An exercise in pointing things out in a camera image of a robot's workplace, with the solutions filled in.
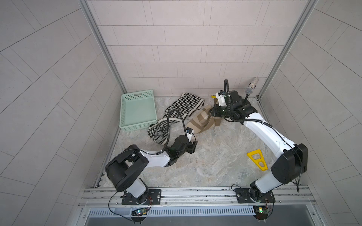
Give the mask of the beige plaid scarf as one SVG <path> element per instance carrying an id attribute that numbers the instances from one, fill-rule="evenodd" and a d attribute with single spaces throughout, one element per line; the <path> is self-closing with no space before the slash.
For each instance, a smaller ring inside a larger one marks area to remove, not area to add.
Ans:
<path id="1" fill-rule="evenodd" d="M 222 118 L 212 116 L 210 113 L 215 104 L 218 105 L 217 99 L 213 100 L 212 105 L 204 106 L 201 112 L 187 123 L 186 127 L 193 129 L 194 134 L 199 134 L 213 127 L 220 126 Z"/>

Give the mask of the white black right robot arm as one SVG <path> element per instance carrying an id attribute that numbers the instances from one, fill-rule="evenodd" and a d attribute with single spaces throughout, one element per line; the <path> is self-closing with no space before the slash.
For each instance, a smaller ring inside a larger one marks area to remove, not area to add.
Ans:
<path id="1" fill-rule="evenodd" d="M 301 179 L 307 171 L 308 148 L 279 133 L 251 106 L 247 98 L 242 98 L 237 91 L 229 89 L 227 79 L 223 86 L 224 89 L 216 93 L 218 102 L 210 111 L 211 115 L 246 126 L 267 144 L 277 158 L 271 170 L 250 185 L 250 199 L 259 203 L 273 189 Z"/>

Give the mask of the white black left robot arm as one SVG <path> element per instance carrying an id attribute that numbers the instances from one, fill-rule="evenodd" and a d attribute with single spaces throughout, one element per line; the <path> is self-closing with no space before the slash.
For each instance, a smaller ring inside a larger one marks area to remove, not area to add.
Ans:
<path id="1" fill-rule="evenodd" d="M 171 114 L 176 113 L 183 124 L 184 134 L 177 137 L 169 147 Z M 197 141 L 191 141 L 193 129 L 186 127 L 182 114 L 177 109 L 169 111 L 166 118 L 166 143 L 160 151 L 145 151 L 131 145 L 112 159 L 105 172 L 117 192 L 126 191 L 136 204 L 144 204 L 149 199 L 150 190 L 139 178 L 145 168 L 169 167 L 175 164 L 185 153 L 193 154 Z"/>

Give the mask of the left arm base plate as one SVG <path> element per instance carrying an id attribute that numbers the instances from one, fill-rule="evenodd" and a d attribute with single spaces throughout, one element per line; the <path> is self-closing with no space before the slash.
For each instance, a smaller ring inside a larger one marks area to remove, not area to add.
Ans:
<path id="1" fill-rule="evenodd" d="M 122 205 L 148 205 L 148 204 L 160 204 L 162 195 L 161 189 L 149 189 L 146 190 L 140 197 L 136 198 L 128 191 L 124 191 L 122 198 Z"/>

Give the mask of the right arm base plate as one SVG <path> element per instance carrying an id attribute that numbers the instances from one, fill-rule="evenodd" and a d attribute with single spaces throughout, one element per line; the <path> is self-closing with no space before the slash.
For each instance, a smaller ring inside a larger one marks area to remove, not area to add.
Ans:
<path id="1" fill-rule="evenodd" d="M 269 191 L 266 194 L 263 194 L 261 197 L 257 198 L 257 200 L 253 200 L 251 198 L 251 194 L 249 193 L 249 188 L 233 188 L 235 192 L 237 201 L 239 204 L 243 203 L 275 203 L 275 197 L 272 191 Z"/>

